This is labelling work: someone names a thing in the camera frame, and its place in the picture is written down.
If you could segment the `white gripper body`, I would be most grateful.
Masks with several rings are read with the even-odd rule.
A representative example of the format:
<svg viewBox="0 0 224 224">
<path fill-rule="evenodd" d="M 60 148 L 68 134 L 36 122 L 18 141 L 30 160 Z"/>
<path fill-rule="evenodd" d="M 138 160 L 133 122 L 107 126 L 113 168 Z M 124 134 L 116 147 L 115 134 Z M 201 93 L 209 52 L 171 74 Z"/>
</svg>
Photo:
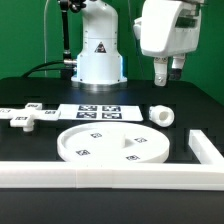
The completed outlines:
<svg viewBox="0 0 224 224">
<path fill-rule="evenodd" d="M 202 0 L 145 0 L 134 32 L 143 55 L 169 57 L 198 46 Z"/>
</svg>

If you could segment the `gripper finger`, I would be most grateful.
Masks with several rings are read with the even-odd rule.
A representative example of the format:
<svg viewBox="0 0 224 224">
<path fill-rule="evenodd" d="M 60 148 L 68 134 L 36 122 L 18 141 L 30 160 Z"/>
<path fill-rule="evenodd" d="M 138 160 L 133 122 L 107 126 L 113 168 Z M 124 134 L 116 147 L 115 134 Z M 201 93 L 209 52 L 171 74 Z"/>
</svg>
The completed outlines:
<svg viewBox="0 0 224 224">
<path fill-rule="evenodd" d="M 155 58 L 154 59 L 154 83 L 156 86 L 163 87 L 167 83 L 168 76 L 168 59 Z"/>
<path fill-rule="evenodd" d="M 186 61 L 185 54 L 179 54 L 173 57 L 171 70 L 169 73 L 170 80 L 179 80 L 181 78 L 185 61 Z"/>
</svg>

